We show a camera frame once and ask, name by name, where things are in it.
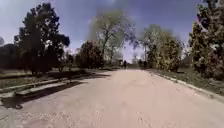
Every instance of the road edge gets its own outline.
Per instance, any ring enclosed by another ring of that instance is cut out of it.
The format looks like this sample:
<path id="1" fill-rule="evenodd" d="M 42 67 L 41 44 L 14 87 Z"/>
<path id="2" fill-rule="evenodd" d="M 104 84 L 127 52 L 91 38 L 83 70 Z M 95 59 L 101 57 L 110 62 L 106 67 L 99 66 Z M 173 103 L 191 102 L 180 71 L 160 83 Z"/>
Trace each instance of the road edge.
<path id="1" fill-rule="evenodd" d="M 208 97 L 210 99 L 215 99 L 217 101 L 220 101 L 220 102 L 224 103 L 224 97 L 220 96 L 220 95 L 218 95 L 216 93 L 207 91 L 207 90 L 202 89 L 202 88 L 198 88 L 198 87 L 196 87 L 196 86 L 194 86 L 192 84 L 188 84 L 188 83 L 186 83 L 186 82 L 184 82 L 182 80 L 178 80 L 178 79 L 175 79 L 175 78 L 172 78 L 172 77 L 169 77 L 169 76 L 166 76 L 166 75 L 162 75 L 162 74 L 159 74 L 159 73 L 156 73 L 156 72 L 153 72 L 153 71 L 149 71 L 149 72 L 152 73 L 152 74 L 155 74 L 155 75 L 157 75 L 159 77 L 165 78 L 167 80 L 171 80 L 174 83 L 179 83 L 179 84 L 181 84 L 181 85 L 183 85 L 183 86 L 185 86 L 185 87 L 187 87 L 189 89 L 192 89 L 195 92 L 200 93 L 200 94 L 202 94 L 202 95 L 204 95 L 204 96 L 206 96 L 206 97 Z"/>

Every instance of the paved road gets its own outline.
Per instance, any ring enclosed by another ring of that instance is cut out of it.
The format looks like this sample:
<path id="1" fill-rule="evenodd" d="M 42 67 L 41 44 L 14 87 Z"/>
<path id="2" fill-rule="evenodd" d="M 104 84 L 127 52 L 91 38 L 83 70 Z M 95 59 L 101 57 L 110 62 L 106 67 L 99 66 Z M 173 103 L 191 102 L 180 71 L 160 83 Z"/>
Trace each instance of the paved road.
<path id="1" fill-rule="evenodd" d="M 22 104 L 0 127 L 12 128 L 223 128 L 224 104 L 140 70 L 98 78 Z"/>

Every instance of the person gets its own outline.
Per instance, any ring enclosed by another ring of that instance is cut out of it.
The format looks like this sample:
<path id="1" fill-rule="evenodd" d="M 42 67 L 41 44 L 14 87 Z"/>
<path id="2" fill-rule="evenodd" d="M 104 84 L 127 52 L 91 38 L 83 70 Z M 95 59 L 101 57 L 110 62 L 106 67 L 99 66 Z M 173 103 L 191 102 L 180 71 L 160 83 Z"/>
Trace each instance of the person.
<path id="1" fill-rule="evenodd" d="M 124 66 L 124 68 L 126 69 L 126 67 L 127 67 L 127 62 L 126 62 L 126 60 L 124 61 L 123 66 Z"/>

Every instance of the blue sky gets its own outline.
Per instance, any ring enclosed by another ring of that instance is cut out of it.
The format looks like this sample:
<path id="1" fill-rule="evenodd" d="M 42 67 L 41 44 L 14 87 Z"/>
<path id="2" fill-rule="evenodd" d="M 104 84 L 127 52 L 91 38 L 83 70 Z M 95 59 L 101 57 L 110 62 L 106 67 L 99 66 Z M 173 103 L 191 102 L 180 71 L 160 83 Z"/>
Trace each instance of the blue sky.
<path id="1" fill-rule="evenodd" d="M 73 51 L 85 42 L 97 12 L 114 8 L 123 9 L 138 32 L 150 24 L 158 24 L 172 29 L 187 42 L 196 21 L 196 5 L 200 3 L 200 0 L 0 0 L 0 36 L 6 43 L 13 43 L 26 13 L 44 1 L 55 7 L 60 16 L 60 32 L 70 37 L 69 49 Z M 133 53 L 132 47 L 126 46 L 124 58 L 130 61 Z"/>

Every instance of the lawn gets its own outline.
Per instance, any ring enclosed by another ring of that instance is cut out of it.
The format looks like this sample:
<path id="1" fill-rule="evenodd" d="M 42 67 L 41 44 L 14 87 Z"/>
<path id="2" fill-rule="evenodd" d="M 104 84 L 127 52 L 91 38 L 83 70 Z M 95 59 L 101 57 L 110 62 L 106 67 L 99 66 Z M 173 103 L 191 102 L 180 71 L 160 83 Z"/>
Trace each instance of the lawn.
<path id="1" fill-rule="evenodd" d="M 85 72 L 74 68 L 72 69 L 72 72 L 68 72 L 67 69 L 61 73 L 57 70 L 52 70 L 45 75 L 36 77 L 33 76 L 30 72 L 25 73 L 23 70 L 2 70 L 0 73 L 0 89 L 59 78 L 68 78 L 83 73 Z"/>
<path id="2" fill-rule="evenodd" d="M 179 69 L 177 73 L 166 72 L 166 71 L 155 70 L 155 69 L 151 69 L 150 71 L 159 73 L 161 75 L 166 75 L 178 80 L 185 81 L 196 87 L 224 96 L 224 82 L 223 81 L 215 81 L 213 79 L 202 78 L 199 74 L 196 74 L 190 68 Z"/>

